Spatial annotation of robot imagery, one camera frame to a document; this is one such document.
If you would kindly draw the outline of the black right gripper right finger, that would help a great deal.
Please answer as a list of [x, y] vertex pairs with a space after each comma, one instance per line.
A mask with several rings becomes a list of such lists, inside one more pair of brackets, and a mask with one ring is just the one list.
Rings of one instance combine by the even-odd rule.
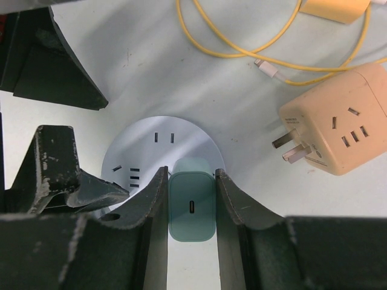
[[282, 217], [215, 176], [222, 289], [386, 288], [386, 219]]

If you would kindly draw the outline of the beige cube socket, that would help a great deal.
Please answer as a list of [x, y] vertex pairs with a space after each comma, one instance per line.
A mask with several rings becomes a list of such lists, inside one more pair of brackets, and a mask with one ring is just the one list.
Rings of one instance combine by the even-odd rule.
[[279, 109], [287, 133], [274, 140], [300, 159], [340, 176], [386, 152], [386, 69], [367, 63], [311, 88]]

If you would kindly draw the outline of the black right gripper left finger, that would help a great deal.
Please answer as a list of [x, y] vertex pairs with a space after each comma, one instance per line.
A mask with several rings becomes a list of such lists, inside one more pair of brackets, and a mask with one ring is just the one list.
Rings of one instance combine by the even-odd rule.
[[166, 289], [168, 170], [107, 217], [3, 214], [2, 289]]

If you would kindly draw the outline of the round light blue power strip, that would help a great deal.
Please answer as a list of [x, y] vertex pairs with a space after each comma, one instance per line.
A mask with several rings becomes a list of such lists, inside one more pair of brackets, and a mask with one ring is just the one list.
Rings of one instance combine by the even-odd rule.
[[225, 169], [214, 140], [197, 125], [178, 117], [156, 116], [124, 128], [108, 147], [101, 177], [118, 184], [134, 198], [161, 167], [171, 172], [182, 158], [202, 158], [207, 171]]

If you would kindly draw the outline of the teal USB charger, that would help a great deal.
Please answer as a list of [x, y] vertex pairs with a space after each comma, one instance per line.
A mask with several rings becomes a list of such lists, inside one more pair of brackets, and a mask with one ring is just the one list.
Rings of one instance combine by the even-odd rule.
[[179, 242], [205, 242], [216, 230], [216, 187], [209, 163], [179, 159], [168, 183], [169, 233]]

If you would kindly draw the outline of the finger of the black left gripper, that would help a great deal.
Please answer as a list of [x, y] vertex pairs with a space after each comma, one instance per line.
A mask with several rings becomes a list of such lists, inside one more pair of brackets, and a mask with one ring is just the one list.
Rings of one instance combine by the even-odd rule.
[[1, 13], [1, 90], [94, 111], [108, 105], [49, 7]]
[[9, 189], [1, 213], [78, 213], [129, 198], [119, 185], [82, 170], [71, 126], [41, 125]]

